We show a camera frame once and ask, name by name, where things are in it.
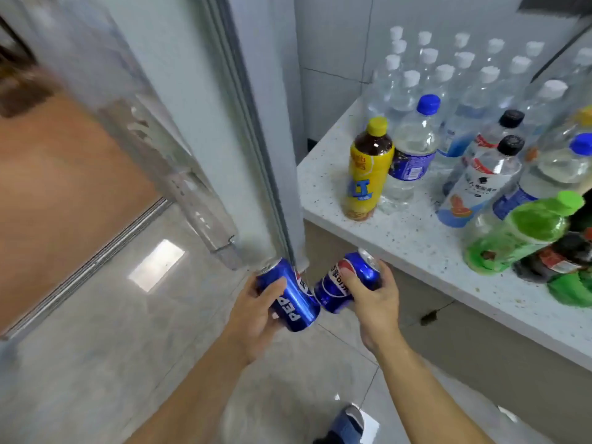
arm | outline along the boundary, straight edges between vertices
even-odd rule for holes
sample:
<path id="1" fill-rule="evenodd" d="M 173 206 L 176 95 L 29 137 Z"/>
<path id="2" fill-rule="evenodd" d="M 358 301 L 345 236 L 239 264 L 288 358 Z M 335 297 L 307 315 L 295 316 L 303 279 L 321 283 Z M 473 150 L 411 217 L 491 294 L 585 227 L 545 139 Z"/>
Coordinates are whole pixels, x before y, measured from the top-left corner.
<path id="1" fill-rule="evenodd" d="M 251 276 L 222 334 L 126 444 L 210 442 L 242 371 L 263 353 L 282 327 L 279 320 L 271 318 L 269 307 L 285 287 L 282 277 L 257 298 L 255 277 Z"/>
<path id="2" fill-rule="evenodd" d="M 341 271 L 355 298 L 364 344 L 376 355 L 388 390 L 412 444 L 493 444 L 456 404 L 398 328 L 399 291 L 380 262 L 382 288 L 368 290 L 354 273 Z"/>

forearm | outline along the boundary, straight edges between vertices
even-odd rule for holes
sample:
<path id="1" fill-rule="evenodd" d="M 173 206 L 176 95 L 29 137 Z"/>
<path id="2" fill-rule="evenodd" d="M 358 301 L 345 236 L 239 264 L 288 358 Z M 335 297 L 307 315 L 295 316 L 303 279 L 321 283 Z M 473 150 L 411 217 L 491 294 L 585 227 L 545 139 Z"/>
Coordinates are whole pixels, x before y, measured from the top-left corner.
<path id="1" fill-rule="evenodd" d="M 207 444 L 247 361 L 224 334 L 127 444 Z"/>
<path id="2" fill-rule="evenodd" d="M 493 444 L 396 332 L 376 357 L 411 444 Z"/>

orange floor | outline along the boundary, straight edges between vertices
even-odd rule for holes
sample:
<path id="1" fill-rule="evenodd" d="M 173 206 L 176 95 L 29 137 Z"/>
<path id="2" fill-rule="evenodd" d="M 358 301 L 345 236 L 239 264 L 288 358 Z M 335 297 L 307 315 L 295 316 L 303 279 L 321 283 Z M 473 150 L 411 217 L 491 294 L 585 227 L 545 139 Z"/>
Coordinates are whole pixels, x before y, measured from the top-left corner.
<path id="1" fill-rule="evenodd" d="M 0 335 L 159 197 L 63 93 L 0 118 Z"/>

bottle cap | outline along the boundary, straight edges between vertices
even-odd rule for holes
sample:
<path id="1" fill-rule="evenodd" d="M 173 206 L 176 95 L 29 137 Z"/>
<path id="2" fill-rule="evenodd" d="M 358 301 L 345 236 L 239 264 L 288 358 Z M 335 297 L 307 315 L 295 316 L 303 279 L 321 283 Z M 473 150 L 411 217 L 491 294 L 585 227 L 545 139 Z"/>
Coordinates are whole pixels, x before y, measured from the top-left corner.
<path id="1" fill-rule="evenodd" d="M 433 64 L 438 59 L 438 50 L 435 48 L 424 48 L 421 51 L 421 61 L 424 64 Z"/>
<path id="2" fill-rule="evenodd" d="M 511 74 L 522 74 L 528 67 L 530 67 L 530 63 L 532 61 L 524 56 L 514 56 L 512 58 L 512 63 L 510 64 L 510 73 Z"/>
<path id="3" fill-rule="evenodd" d="M 515 156 L 524 147 L 524 140 L 517 135 L 507 135 L 501 139 L 497 150 L 505 156 Z"/>
<path id="4" fill-rule="evenodd" d="M 436 67 L 436 79 L 439 82 L 448 81 L 454 74 L 454 67 L 448 64 L 442 64 Z"/>
<path id="5" fill-rule="evenodd" d="M 483 67 L 479 72 L 479 81 L 483 84 L 492 83 L 500 75 L 500 70 L 497 67 Z"/>
<path id="6" fill-rule="evenodd" d="M 461 51 L 455 55 L 456 66 L 458 68 L 469 68 L 475 59 L 475 54 L 469 51 Z"/>
<path id="7" fill-rule="evenodd" d="M 589 128 L 592 126 L 592 105 L 581 108 L 574 117 L 580 125 Z"/>
<path id="8" fill-rule="evenodd" d="M 366 132 L 373 137 L 382 137 L 387 133 L 389 122 L 384 117 L 371 118 L 366 127 Z"/>
<path id="9" fill-rule="evenodd" d="M 499 125 L 506 129 L 514 129 L 520 126 L 524 119 L 524 112 L 515 109 L 508 109 L 499 118 Z"/>
<path id="10" fill-rule="evenodd" d="M 537 96 L 546 100 L 558 99 L 563 96 L 566 90 L 567 84 L 565 82 L 558 79 L 550 79 L 543 84 Z"/>
<path id="11" fill-rule="evenodd" d="M 424 95 L 417 103 L 417 111 L 422 115 L 434 115 L 439 108 L 440 98 L 436 95 Z"/>
<path id="12" fill-rule="evenodd" d="M 578 65 L 592 65 L 592 48 L 582 48 L 578 51 L 573 59 L 574 64 Z"/>
<path id="13" fill-rule="evenodd" d="M 526 55 L 528 57 L 537 57 L 543 51 L 544 45 L 544 42 L 527 42 Z"/>
<path id="14" fill-rule="evenodd" d="M 454 46 L 456 48 L 464 48 L 469 43 L 469 37 L 471 35 L 468 32 L 459 32 L 454 36 Z"/>
<path id="15" fill-rule="evenodd" d="M 497 54 L 504 47 L 505 42 L 502 39 L 489 39 L 487 43 L 487 54 Z"/>
<path id="16" fill-rule="evenodd" d="M 403 74 L 403 85 L 405 87 L 415 87 L 416 85 L 419 84 L 420 76 L 421 75 L 419 74 L 419 71 L 417 71 L 417 70 L 407 70 Z"/>
<path id="17" fill-rule="evenodd" d="M 584 205 L 584 198 L 570 190 L 557 193 L 557 196 L 550 198 L 549 201 L 551 202 L 547 204 L 548 209 L 561 216 L 573 215 Z"/>
<path id="18" fill-rule="evenodd" d="M 401 40 L 401 37 L 403 37 L 403 27 L 392 27 L 391 42 L 395 42 L 395 40 Z"/>
<path id="19" fill-rule="evenodd" d="M 578 134 L 569 144 L 569 148 L 579 156 L 592 156 L 592 134 Z"/>
<path id="20" fill-rule="evenodd" d="M 432 33 L 429 31 L 421 31 L 417 35 L 417 43 L 425 47 L 432 41 Z"/>
<path id="21" fill-rule="evenodd" d="M 403 39 L 395 40 L 391 44 L 391 51 L 393 54 L 401 54 L 407 49 L 407 41 Z"/>
<path id="22" fill-rule="evenodd" d="M 401 63 L 401 57 L 396 54 L 389 54 L 385 60 L 387 61 L 387 70 L 390 72 L 399 68 Z"/>

yellow label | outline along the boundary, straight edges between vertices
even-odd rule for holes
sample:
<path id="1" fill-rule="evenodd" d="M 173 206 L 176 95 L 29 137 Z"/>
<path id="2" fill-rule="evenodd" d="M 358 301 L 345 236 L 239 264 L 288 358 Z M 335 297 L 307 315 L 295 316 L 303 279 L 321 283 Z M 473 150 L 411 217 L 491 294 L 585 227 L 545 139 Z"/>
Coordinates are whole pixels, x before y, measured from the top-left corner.
<path id="1" fill-rule="evenodd" d="M 349 174 L 351 181 L 347 187 L 347 208 L 349 216 L 366 216 L 371 213 L 378 200 L 382 187 L 387 180 L 389 168 L 393 162 L 395 148 L 381 156 L 368 156 L 351 145 Z"/>

